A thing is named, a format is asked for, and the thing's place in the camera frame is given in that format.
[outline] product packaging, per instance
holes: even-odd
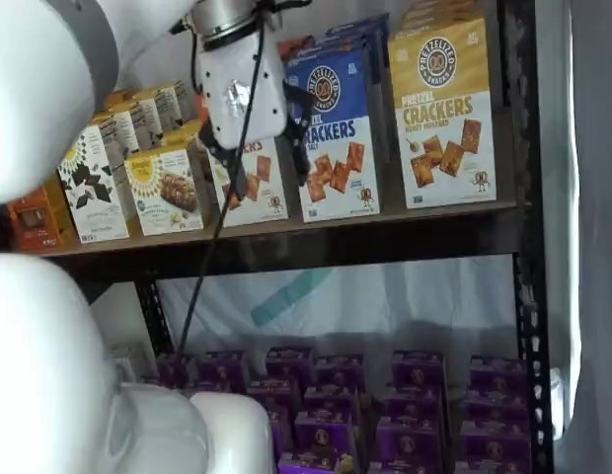
[[[114,120],[96,116],[67,152],[58,174],[80,236],[89,244],[139,231]]]
[[[253,380],[247,388],[247,395],[264,407],[285,407],[288,409],[291,419],[302,408],[297,380],[293,378],[263,378],[261,380]]]
[[[218,206],[222,208],[231,186],[229,174],[211,155],[209,164]],[[232,196],[225,227],[288,218],[275,140],[246,143],[242,164],[247,176],[247,194],[241,201]]]
[[[145,151],[125,162],[144,235],[203,229],[209,199],[195,140]]]
[[[528,387],[525,363],[511,358],[473,355],[471,387],[524,395]]]
[[[291,85],[317,98],[304,139],[311,163],[306,186],[299,190],[304,220],[378,214],[378,117],[370,111],[372,78],[366,43],[338,45],[293,59],[286,75]]]
[[[315,360],[315,377],[321,384],[335,384],[339,387],[354,387],[358,390],[361,408],[370,406],[371,396],[365,383],[363,355],[327,355]]]
[[[347,411],[308,410],[295,419],[297,447],[316,453],[336,453],[343,473],[360,472],[356,443]]]
[[[495,200],[483,13],[402,28],[389,51],[407,207]]]
[[[277,463],[279,474],[342,474],[334,453],[315,454],[308,450],[284,452]]]
[[[58,248],[76,241],[69,209],[55,174],[33,193],[10,202],[8,213],[19,251]]]
[[[465,457],[530,465],[530,431],[526,423],[465,420],[460,446]]]
[[[130,155],[153,148],[146,116],[136,101],[126,101],[109,109],[115,120],[117,141],[124,160]]]
[[[267,373],[272,377],[294,377],[300,390],[313,384],[313,352],[310,348],[270,348],[267,353]]]
[[[205,353],[198,370],[201,380],[226,381],[234,393],[247,393],[250,374],[244,351]]]

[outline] blue cracker box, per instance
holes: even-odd
[[[306,133],[311,173],[300,188],[305,222],[380,213],[369,51],[363,41],[324,48],[287,65],[289,84],[317,97]]]

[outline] cracker image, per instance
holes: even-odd
[[[424,153],[436,152],[439,153],[440,156],[444,153],[444,150],[442,150],[442,143],[440,143],[440,139],[437,135],[425,140],[422,143],[422,147],[424,148]]]
[[[252,201],[258,200],[258,191],[260,190],[260,178],[251,173],[247,173],[247,198]]]
[[[363,155],[365,154],[365,145],[351,141],[347,146],[347,166],[351,171],[360,173],[363,171]]]
[[[229,193],[229,183],[227,183],[226,185],[223,185],[223,194],[225,194],[225,198],[227,198],[227,194]],[[227,206],[227,208],[229,210],[234,210],[236,207],[238,207],[240,205],[240,202],[238,201],[238,198],[236,197],[236,193],[231,195],[231,199],[229,199],[229,205]]]
[[[330,162],[330,156],[322,155],[317,158],[315,160],[315,168],[317,169],[315,173],[319,177],[322,186],[329,183],[333,177],[333,165]]]
[[[333,177],[330,179],[330,187],[345,194],[345,185],[349,178],[349,166],[339,161],[335,164],[335,171],[333,171]]]
[[[444,150],[444,154],[442,155],[440,171],[446,173],[447,175],[451,175],[453,178],[457,178],[457,173],[460,171],[463,156],[464,148],[457,143],[449,141],[446,144],[446,150]]]
[[[196,190],[192,181],[183,176],[166,173],[161,181],[161,198],[171,205],[188,212],[197,206]]]
[[[308,178],[306,179],[306,186],[308,187],[308,193],[310,194],[311,201],[317,202],[326,198],[324,184],[320,181],[320,177],[317,174],[311,173],[308,175]]]
[[[419,188],[433,183],[433,172],[431,171],[431,161],[425,155],[412,158],[412,170],[416,177],[416,184]]]
[[[270,181],[270,158],[267,156],[258,156],[258,166],[256,168],[256,175],[258,178],[263,180],[265,183]]]
[[[462,148],[464,151],[477,153],[480,146],[480,135],[482,134],[482,123],[479,120],[464,120],[462,128]]]

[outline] orange box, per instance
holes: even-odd
[[[10,202],[8,211],[20,251],[57,248],[76,241],[56,175],[33,193]]]

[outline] cardboard box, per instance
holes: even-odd
[[[334,453],[315,454],[308,450],[284,452],[277,463],[279,474],[342,474]]]
[[[530,431],[525,423],[465,420],[460,432],[460,446],[464,457],[531,465]]]
[[[144,110],[136,101],[126,101],[109,109],[115,120],[117,141],[124,160],[130,155],[153,148]]]
[[[288,218],[275,140],[247,143],[242,163],[247,175],[247,194],[240,202],[235,196],[232,197],[225,216],[225,227]],[[222,209],[231,185],[229,174],[211,154],[209,165],[218,207]]]
[[[368,47],[359,41],[299,57],[288,63],[286,74],[291,85],[317,96],[304,140],[311,162],[307,185],[299,190],[304,220],[378,214],[378,117],[370,111]]]
[[[201,380],[228,382],[234,393],[247,393],[250,383],[247,354],[244,351],[218,351],[205,353],[199,364]]]
[[[108,114],[96,116],[58,167],[80,242],[127,238],[139,231],[137,211]]]
[[[525,363],[512,358],[473,355],[471,386],[523,396],[528,390]]]
[[[497,198],[484,16],[436,17],[389,41],[408,208]]]
[[[133,155],[125,162],[143,234],[203,229],[210,218],[195,141]]]
[[[33,193],[8,204],[18,250],[57,248],[76,241],[62,187],[54,174]]]

